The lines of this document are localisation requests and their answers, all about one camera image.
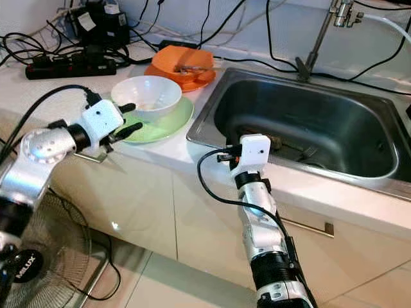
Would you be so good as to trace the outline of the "white bowl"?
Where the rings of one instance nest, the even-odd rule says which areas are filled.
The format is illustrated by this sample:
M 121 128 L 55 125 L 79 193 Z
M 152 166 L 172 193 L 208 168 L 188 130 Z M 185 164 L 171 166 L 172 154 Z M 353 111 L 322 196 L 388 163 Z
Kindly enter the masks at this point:
M 173 80 L 161 76 L 134 76 L 118 82 L 111 92 L 118 105 L 135 105 L 130 116 L 156 121 L 176 109 L 182 89 Z

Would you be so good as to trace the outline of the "green plate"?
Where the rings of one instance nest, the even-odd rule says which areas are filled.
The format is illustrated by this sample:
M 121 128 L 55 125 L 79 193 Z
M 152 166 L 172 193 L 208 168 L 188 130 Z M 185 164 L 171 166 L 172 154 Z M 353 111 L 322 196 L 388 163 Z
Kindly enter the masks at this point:
M 126 125 L 143 123 L 138 131 L 124 139 L 130 144 L 146 144 L 164 140 L 176 134 L 191 119 L 194 112 L 194 104 L 187 97 L 182 97 L 172 112 L 161 118 L 148 121 L 135 114 L 126 115 Z

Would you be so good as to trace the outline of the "stainless steel kitchen sink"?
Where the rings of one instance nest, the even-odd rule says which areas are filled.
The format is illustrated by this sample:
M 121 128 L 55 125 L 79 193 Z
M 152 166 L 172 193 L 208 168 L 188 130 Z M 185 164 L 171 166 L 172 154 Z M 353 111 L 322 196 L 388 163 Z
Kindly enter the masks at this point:
M 245 134 L 270 134 L 284 146 L 271 162 L 411 201 L 411 135 L 389 99 L 303 84 L 271 74 L 229 68 L 188 131 L 189 141 L 224 148 Z M 296 162 L 297 148 L 318 153 Z

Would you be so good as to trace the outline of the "orange plastic plate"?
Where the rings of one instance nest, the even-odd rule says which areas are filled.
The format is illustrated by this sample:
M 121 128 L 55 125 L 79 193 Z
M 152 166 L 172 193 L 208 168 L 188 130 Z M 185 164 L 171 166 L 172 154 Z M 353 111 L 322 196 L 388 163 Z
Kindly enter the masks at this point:
M 165 71 L 159 70 L 154 65 L 149 65 L 144 71 L 144 74 L 147 76 L 161 76 L 173 80 L 180 86 L 182 93 L 189 93 L 206 87 L 206 85 L 211 84 L 217 77 L 215 71 L 206 71 L 205 73 L 197 74 L 192 80 L 184 80 L 181 74 L 180 76 L 177 76 L 176 74 L 166 73 Z

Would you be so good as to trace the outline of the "orange plastic bowl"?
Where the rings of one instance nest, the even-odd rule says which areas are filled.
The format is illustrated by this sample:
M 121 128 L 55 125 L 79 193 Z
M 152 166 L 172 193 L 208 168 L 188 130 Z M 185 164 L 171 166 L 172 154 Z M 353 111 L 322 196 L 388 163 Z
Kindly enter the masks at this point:
M 152 65 L 165 73 L 172 73 L 174 65 L 213 65 L 213 54 L 202 49 L 187 49 L 186 47 L 168 46 L 153 56 Z M 197 73 L 181 74 L 184 80 L 192 80 Z

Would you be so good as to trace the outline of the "cream cabinet door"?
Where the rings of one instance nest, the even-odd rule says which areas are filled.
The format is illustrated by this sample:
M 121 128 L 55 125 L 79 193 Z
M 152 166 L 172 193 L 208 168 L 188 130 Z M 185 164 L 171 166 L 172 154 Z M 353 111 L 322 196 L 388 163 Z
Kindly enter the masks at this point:
M 195 175 L 175 174 L 173 202 L 177 259 L 194 269 L 248 289 L 255 285 L 243 243 L 238 208 L 212 199 Z M 282 218 L 322 228 L 335 238 L 284 223 L 294 238 L 306 281 L 320 306 L 411 260 L 411 243 L 300 208 L 277 198 Z
M 71 155 L 53 171 L 54 190 L 100 232 L 176 259 L 172 174 L 120 153 L 103 162 Z

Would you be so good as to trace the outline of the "black power strip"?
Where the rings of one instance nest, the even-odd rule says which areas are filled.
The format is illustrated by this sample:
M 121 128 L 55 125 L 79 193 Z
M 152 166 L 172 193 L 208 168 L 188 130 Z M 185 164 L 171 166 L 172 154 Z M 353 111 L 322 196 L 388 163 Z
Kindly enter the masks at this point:
M 109 59 L 89 62 L 88 60 L 39 56 L 33 59 L 32 64 L 24 68 L 24 75 L 29 80 L 111 76 L 111 74 L 117 74 L 117 65 Z

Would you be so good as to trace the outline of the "metal utensil in orange bowl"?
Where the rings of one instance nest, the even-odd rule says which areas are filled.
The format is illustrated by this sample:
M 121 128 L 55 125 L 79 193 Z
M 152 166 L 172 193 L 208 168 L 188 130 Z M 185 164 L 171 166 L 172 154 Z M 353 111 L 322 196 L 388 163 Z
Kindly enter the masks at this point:
M 179 74 L 205 73 L 206 71 L 223 71 L 223 67 L 213 67 L 213 65 L 174 65 L 172 71 Z

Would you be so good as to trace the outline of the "small flat black power brick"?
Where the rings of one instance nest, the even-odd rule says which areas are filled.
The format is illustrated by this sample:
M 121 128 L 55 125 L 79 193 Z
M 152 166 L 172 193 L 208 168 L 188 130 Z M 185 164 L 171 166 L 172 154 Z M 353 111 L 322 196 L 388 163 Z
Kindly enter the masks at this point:
M 186 47 L 187 49 L 197 49 L 198 44 L 176 41 L 173 39 L 164 39 L 161 41 L 161 43 L 156 44 L 156 47 L 158 47 L 159 50 L 162 50 L 168 46 Z

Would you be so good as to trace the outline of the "black box with white label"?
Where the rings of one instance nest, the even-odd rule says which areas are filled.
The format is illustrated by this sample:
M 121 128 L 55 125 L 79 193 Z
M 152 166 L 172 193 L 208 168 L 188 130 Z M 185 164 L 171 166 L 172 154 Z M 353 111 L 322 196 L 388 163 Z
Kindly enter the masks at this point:
M 118 49 L 131 41 L 127 15 L 117 0 L 88 0 L 67 13 L 67 21 L 81 45 Z

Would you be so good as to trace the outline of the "metal fan stand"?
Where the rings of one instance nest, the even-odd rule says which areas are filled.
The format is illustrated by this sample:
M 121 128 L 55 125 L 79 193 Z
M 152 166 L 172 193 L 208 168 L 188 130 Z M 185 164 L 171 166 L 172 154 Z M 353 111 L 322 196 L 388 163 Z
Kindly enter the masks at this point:
M 108 261 L 109 253 L 107 249 L 101 243 L 93 241 L 90 250 L 89 267 L 86 271 L 84 282 L 79 285 L 80 290 L 85 291 L 85 293 L 93 293 L 95 285 L 100 281 L 103 272 L 105 272 Z

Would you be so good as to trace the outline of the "grey metal sink faucet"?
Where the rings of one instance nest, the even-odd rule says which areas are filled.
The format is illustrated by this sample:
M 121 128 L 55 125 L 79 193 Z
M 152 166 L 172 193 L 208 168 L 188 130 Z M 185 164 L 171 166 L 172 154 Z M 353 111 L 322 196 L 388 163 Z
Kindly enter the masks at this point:
M 354 24 L 362 22 L 363 13 L 354 12 L 353 4 L 355 0 L 332 0 L 327 9 L 326 17 L 321 24 L 314 46 L 305 61 L 296 58 L 297 81 L 308 83 L 317 58 L 319 49 L 330 26 L 337 28 L 351 28 Z

